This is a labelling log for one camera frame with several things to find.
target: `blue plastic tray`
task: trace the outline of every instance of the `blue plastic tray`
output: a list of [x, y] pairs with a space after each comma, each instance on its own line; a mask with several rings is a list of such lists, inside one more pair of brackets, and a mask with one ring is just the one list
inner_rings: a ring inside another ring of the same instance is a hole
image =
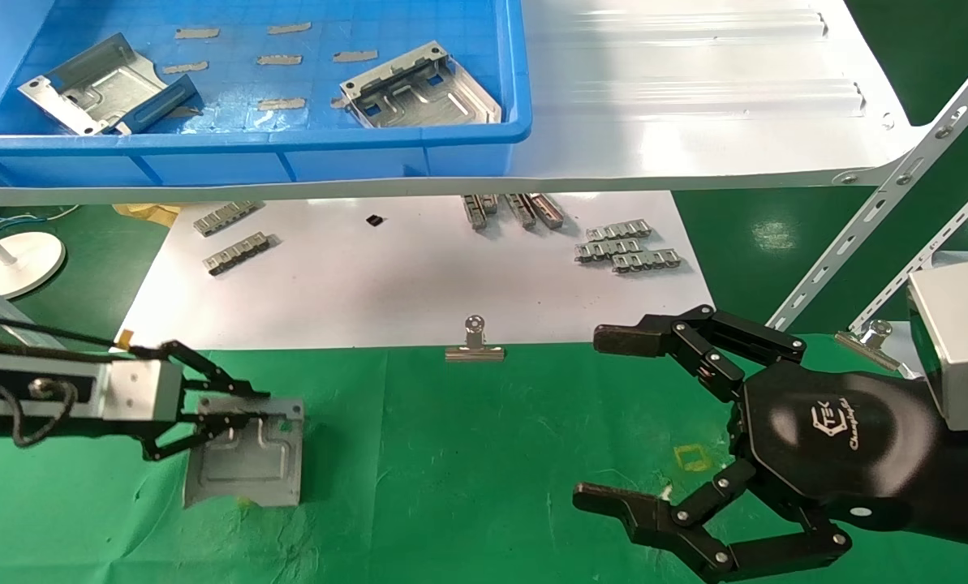
[[[268, 26], [312, 22], [269, 36]], [[177, 40], [179, 28], [220, 36]], [[188, 73], [195, 118], [132, 136], [74, 136], [16, 88], [122, 32], [163, 67]], [[366, 129], [331, 107], [339, 83], [439, 41], [501, 104], [502, 123]], [[377, 49], [372, 62], [340, 51]], [[299, 54], [298, 66], [260, 66]], [[306, 107], [259, 111], [264, 99]], [[501, 176], [531, 132], [520, 0], [0, 0], [0, 186], [178, 186], [428, 176]]]

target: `robotic hand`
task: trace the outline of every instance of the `robotic hand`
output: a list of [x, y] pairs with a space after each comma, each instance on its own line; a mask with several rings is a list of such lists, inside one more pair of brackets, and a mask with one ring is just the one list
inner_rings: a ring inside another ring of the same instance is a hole
[[[678, 505], [580, 483], [578, 509], [616, 517], [632, 543], [675, 554], [705, 582], [830, 565], [851, 549], [837, 522], [968, 543], [968, 432], [951, 430], [925, 380], [803, 368], [805, 343], [701, 306], [600, 325], [599, 352], [672, 356], [733, 404], [736, 461]], [[715, 347], [765, 369], [747, 380]], [[722, 543], [703, 524], [750, 489], [800, 533]]]

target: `yellow tape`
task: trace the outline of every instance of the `yellow tape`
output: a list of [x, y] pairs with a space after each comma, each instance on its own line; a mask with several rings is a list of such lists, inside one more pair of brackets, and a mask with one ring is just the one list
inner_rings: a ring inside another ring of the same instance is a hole
[[127, 330], [125, 328], [119, 334], [119, 339], [116, 341], [116, 347], [123, 349], [124, 351], [131, 350], [131, 339], [133, 337], [134, 337], [134, 330]]

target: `cable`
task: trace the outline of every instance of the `cable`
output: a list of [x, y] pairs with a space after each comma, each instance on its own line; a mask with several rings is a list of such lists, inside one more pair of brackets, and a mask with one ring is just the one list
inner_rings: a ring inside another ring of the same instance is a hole
[[53, 418], [47, 420], [47, 423], [41, 426], [40, 429], [31, 435], [25, 436], [23, 435], [23, 422], [26, 421], [26, 413], [23, 411], [23, 404], [19, 403], [19, 399], [12, 392], [9, 392], [8, 389], [5, 389], [4, 385], [0, 385], [0, 396], [4, 398], [4, 401], [8, 403], [8, 407], [11, 408], [11, 440], [19, 448], [36, 446], [36, 444], [40, 444], [45, 440], [47, 436], [50, 436], [50, 433], [58, 427], [58, 423], [61, 423], [62, 420], [69, 417], [69, 414], [72, 412], [72, 407], [76, 404], [76, 399], [80, 396], [80, 392], [76, 389], [75, 385], [69, 384], [68, 381], [54, 380], [47, 380], [46, 384], [43, 384], [40, 388], [33, 388], [31, 386], [30, 393], [36, 394], [34, 397], [47, 394], [61, 395], [62, 410]]
[[54, 326], [43, 326], [41, 324], [34, 324], [32, 322], [21, 322], [18, 320], [11, 320], [10, 318], [0, 318], [0, 325], [11, 326], [14, 329], [32, 330], [33, 332], [44, 333], [45, 335], [50, 335], [52, 337], [61, 337], [62, 339], [81, 341], [82, 343], [90, 343], [92, 345], [98, 345], [101, 347], [116, 346], [116, 341], [102, 339], [102, 337], [83, 335], [82, 333], [73, 333], [71, 330], [54, 328]]
[[9, 221], [0, 221], [0, 233], [2, 230], [13, 228], [16, 225], [26, 225], [26, 223], [46, 223], [47, 219], [35, 218], [35, 219], [10, 219]]
[[71, 209], [68, 209], [66, 211], [63, 211], [63, 212], [57, 214], [57, 215], [54, 215], [54, 217], [47, 217], [46, 220], [47, 221], [54, 221], [54, 219], [61, 219], [62, 217], [68, 215], [69, 213], [75, 211], [76, 209], [80, 209], [80, 206], [78, 204], [73, 204], [73, 206], [72, 206]]
[[39, 217], [27, 213], [24, 215], [15, 215], [13, 217], [0, 217], [0, 222], [13, 221], [14, 219], [39, 219]]
[[36, 215], [32, 215], [30, 213], [24, 215], [14, 215], [12, 217], [0, 217], [0, 232], [2, 232], [2, 230], [12, 228], [12, 226], [26, 225], [26, 223], [45, 223], [47, 221], [56, 221], [56, 219], [61, 219], [76, 209], [79, 209], [79, 207], [80, 206], [78, 204], [73, 204], [72, 207], [66, 209], [65, 211], [61, 211], [61, 213], [52, 215], [50, 217], [37, 217]]

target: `green tablecloth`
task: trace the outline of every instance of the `green tablecloth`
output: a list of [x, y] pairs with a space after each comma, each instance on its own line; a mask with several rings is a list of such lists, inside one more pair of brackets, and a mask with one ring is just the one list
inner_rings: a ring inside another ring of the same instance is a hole
[[[828, 337], [809, 340], [811, 368], [869, 368]], [[213, 359], [304, 398], [302, 505], [182, 510], [183, 455], [142, 462], [122, 437], [28, 451], [0, 440], [0, 584], [699, 581], [570, 504], [580, 480], [670, 485], [678, 501], [728, 461], [727, 406], [669, 359], [587, 345], [510, 347], [505, 363], [450, 365], [439, 348]], [[747, 495], [712, 532], [793, 528]], [[848, 531], [855, 548], [831, 569], [774, 580], [968, 582], [966, 546]]]

